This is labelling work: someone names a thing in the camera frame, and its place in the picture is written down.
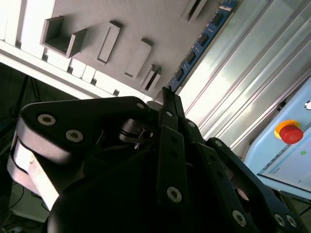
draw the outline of black cable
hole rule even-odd
[[[17,205],[17,203],[19,203],[19,201],[23,198],[23,196],[24,196],[24,191],[25,191],[25,189],[24,189],[24,187],[23,187],[23,193],[21,194],[21,196],[20,196],[20,198],[18,199],[18,201],[17,202],[15,202],[13,205],[11,205],[6,211],[3,211],[1,214],[0,214],[0,217],[3,215],[3,214],[5,214],[6,212],[8,212],[10,209],[12,209],[14,206],[16,206]]]
[[[49,212],[48,208],[46,208],[46,207],[44,206],[44,203],[41,203],[41,206],[42,206],[46,211]]]
[[[38,194],[31,192],[31,196],[33,196],[34,198],[38,198],[40,200],[42,200],[42,197],[40,197]]]
[[[40,200],[43,200],[42,197],[40,197],[38,194],[34,193],[34,192],[31,192],[31,196],[33,196],[34,198],[38,198]],[[46,208],[44,206],[44,202],[41,203],[41,206],[46,210],[46,211],[49,211],[48,208]]]
[[[31,86],[33,88],[33,93],[35,97],[35,102],[41,102],[41,97],[40,97],[40,92],[39,92],[39,87],[37,80],[34,78],[31,78]]]

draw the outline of blue rail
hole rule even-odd
[[[210,45],[213,38],[217,35],[220,28],[224,25],[226,20],[231,15],[234,8],[238,5],[237,1],[226,0],[223,2],[208,25],[204,28],[199,38],[196,40],[191,50],[188,52],[186,58],[179,65],[178,70],[174,73],[173,78],[169,84],[169,88],[175,92],[184,79],[187,77],[191,69],[195,66],[201,55]]]

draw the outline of emergency stop button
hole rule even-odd
[[[299,122],[295,120],[281,122],[275,129],[275,136],[286,144],[295,144],[303,138],[303,131],[299,126]]]

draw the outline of red button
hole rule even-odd
[[[303,138],[303,132],[295,125],[284,126],[279,133],[283,142],[287,144],[295,144]]]

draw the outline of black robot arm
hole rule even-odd
[[[221,140],[202,138],[166,88],[148,105],[121,97],[26,106],[8,170],[51,210],[48,233],[302,232]]]

